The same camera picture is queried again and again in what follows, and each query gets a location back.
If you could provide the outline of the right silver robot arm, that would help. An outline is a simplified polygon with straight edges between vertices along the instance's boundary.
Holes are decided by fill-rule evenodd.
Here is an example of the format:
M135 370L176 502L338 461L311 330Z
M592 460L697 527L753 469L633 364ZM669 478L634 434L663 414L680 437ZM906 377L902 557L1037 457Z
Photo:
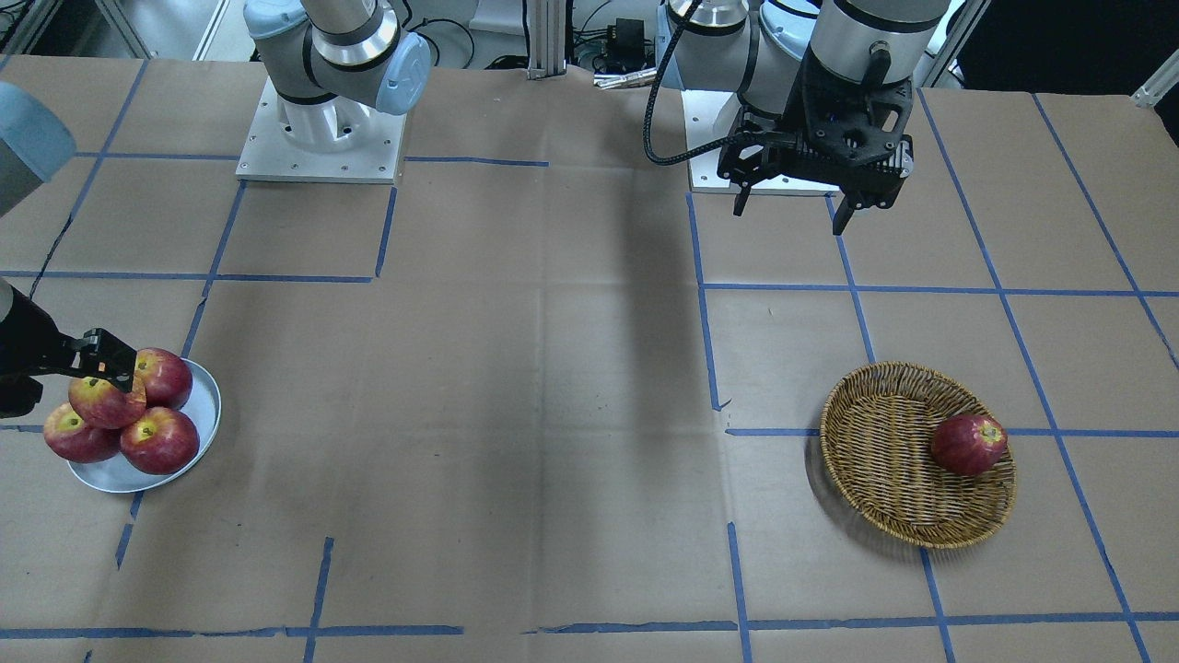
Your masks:
M75 155L75 138L25 88L1 84L1 197L8 214ZM1 285L1 415L18 418L41 402L41 375L104 378L129 393L136 350L95 328L71 337L26 295Z

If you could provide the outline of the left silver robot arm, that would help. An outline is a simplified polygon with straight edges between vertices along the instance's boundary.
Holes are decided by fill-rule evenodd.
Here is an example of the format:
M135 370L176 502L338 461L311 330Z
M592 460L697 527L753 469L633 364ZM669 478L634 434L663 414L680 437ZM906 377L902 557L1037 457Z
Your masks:
M717 152L740 215L755 185L780 176L836 186L834 234L852 214L888 209L914 166L905 134L913 76L948 1L665 1L643 122L661 168ZM735 97L719 138L657 155L652 124L665 76L673 88Z

